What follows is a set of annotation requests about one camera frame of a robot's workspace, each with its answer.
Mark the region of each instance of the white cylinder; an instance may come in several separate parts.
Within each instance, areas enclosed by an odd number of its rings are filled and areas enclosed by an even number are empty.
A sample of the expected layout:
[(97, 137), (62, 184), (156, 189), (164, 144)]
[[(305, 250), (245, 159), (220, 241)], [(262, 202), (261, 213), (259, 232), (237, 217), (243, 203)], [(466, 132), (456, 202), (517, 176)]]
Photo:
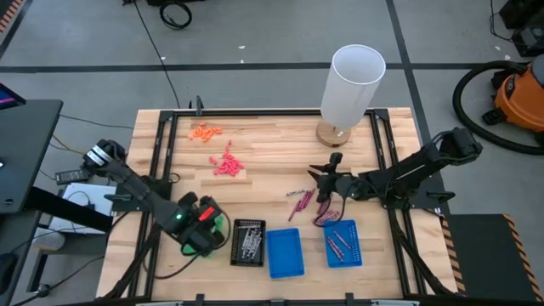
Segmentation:
[(321, 115), (336, 128), (359, 123), (385, 74), (385, 60), (373, 48), (348, 45), (332, 56)]

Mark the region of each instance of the blue tray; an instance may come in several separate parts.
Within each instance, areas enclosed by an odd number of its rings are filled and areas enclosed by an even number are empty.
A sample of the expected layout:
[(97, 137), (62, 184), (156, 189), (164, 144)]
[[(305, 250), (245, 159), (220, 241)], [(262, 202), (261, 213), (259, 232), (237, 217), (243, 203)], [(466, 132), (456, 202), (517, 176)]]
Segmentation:
[[(334, 221), (325, 222), (323, 225), (326, 226), (330, 222)], [(334, 231), (338, 232), (351, 246), (351, 250), (334, 235)], [(347, 268), (363, 265), (363, 258), (360, 255), (359, 236), (357, 235), (357, 224), (354, 220), (343, 220), (331, 227), (325, 227), (323, 228), (323, 235), (325, 236), (326, 261), (329, 264), (329, 268)], [(337, 255), (332, 251), (331, 246), (326, 241), (327, 237), (331, 237), (334, 243), (342, 250), (344, 254), (342, 258), (343, 262), (340, 262)]]
[(298, 229), (277, 229), (266, 232), (270, 278), (304, 275), (303, 249)]

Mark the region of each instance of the wooden table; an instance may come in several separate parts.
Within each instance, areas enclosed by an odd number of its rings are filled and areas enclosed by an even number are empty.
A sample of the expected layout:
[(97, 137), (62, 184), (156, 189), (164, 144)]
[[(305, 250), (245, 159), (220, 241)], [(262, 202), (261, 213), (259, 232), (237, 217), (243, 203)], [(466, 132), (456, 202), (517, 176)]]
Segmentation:
[[(406, 158), (420, 148), (411, 110), (392, 108), (389, 115), (399, 158)], [(138, 113), (127, 163), (141, 175), (148, 174), (150, 169), (158, 116), (159, 110)], [(315, 201), (287, 222), (298, 199), (286, 197), (286, 192), (315, 186), (306, 173), (309, 164), (325, 164), (332, 152), (341, 151), (343, 161), (338, 171), (359, 173), (376, 169), (378, 165), (368, 117), (353, 128), (348, 143), (336, 149), (325, 147), (315, 137), (319, 120), (318, 116), (182, 117), (178, 120), (172, 173), (178, 173), (181, 181), (173, 186), (172, 199), (177, 201), (186, 192), (194, 191), (198, 196), (213, 196), (232, 220), (264, 219), (267, 230), (299, 228), (305, 275), (271, 280), (266, 262), (262, 268), (230, 266), (229, 242), (211, 258), (197, 259), (180, 275), (155, 280), (153, 300), (194, 300), (197, 293), (204, 293), (206, 300), (343, 299), (345, 292), (352, 292), (355, 298), (402, 297), (387, 212), (376, 199), (348, 200), (346, 205), (344, 218), (355, 220), (358, 226), (362, 267), (327, 267), (322, 229), (310, 221), (317, 209)], [(224, 133), (208, 143), (199, 139), (190, 141), (187, 135), (199, 122), (221, 127)], [(168, 132), (164, 135), (163, 147), (166, 147), (167, 135)], [(232, 139), (231, 154), (246, 167), (235, 178), (214, 176), (213, 165), (208, 160), (210, 156), (219, 159), (228, 139)], [(333, 207), (339, 208), (340, 197), (334, 199)], [(422, 210), (412, 210), (411, 217), (421, 257), (442, 283), (456, 292), (439, 219)], [(139, 221), (140, 213), (131, 212), (113, 230), (97, 296), (107, 293), (132, 261)], [(405, 259), (411, 290), (415, 292), (411, 261), (407, 255)], [(169, 274), (187, 260), (180, 254), (179, 244), (163, 234), (156, 273)], [(143, 275), (142, 270), (139, 293), (143, 292)]]

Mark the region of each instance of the concrete floor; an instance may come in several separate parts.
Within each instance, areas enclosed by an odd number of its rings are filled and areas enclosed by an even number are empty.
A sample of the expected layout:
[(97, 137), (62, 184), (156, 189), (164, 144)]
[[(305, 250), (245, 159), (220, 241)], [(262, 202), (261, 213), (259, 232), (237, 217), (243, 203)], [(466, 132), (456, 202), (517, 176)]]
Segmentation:
[[(27, 99), (62, 99), (63, 114), (110, 124), (132, 125), (138, 109), (176, 106), (133, 5), (123, 7), (121, 1), (111, 0), (28, 1), (24, 19), (14, 36), (8, 35), (8, 48), (0, 52), (0, 80), (15, 92)], [(495, 0), (495, 8), (504, 2)], [(193, 23), (184, 31), (171, 31), (159, 20), (157, 8), (139, 2), (165, 63), (177, 65), (169, 75), (182, 107), (197, 94), (208, 108), (319, 106), (327, 74), (320, 63), (330, 62), (343, 45), (362, 43), (381, 52), (393, 67), (372, 105), (410, 106), (420, 134), (428, 139), (459, 126), (451, 95), (466, 71), (461, 65), (444, 64), (523, 60), (511, 43), (489, 33), (487, 0), (206, 0), (189, 6)], [(500, 19), (496, 27), (507, 34)], [(247, 69), (255, 63), (295, 65)], [(314, 65), (296, 65), (300, 63)], [(25, 67), (37, 73), (17, 73)], [(489, 107), (491, 94), (486, 76), (469, 85), (465, 105), (475, 118)], [(496, 129), (511, 139), (529, 141), (514, 128)], [(55, 133), (79, 150), (101, 138), (128, 147), (131, 136), (129, 130), (63, 118)], [(476, 162), (442, 172), (446, 189), (457, 193), (450, 209), (513, 216), (535, 275), (544, 280), (544, 263), (538, 260), (544, 254), (544, 225), (539, 222), (544, 189), (538, 174), (544, 171), (544, 159), (482, 143), (484, 153)], [(78, 155), (50, 148), (42, 170), (51, 175), (77, 168), (80, 162)], [(57, 190), (41, 174), (36, 185)], [(31, 252), (29, 262), (35, 256)], [(90, 258), (52, 258), (43, 280), (55, 283)], [(100, 265), (94, 263), (32, 304), (93, 298)], [(29, 269), (25, 267), (15, 302), (29, 296), (24, 292)]]

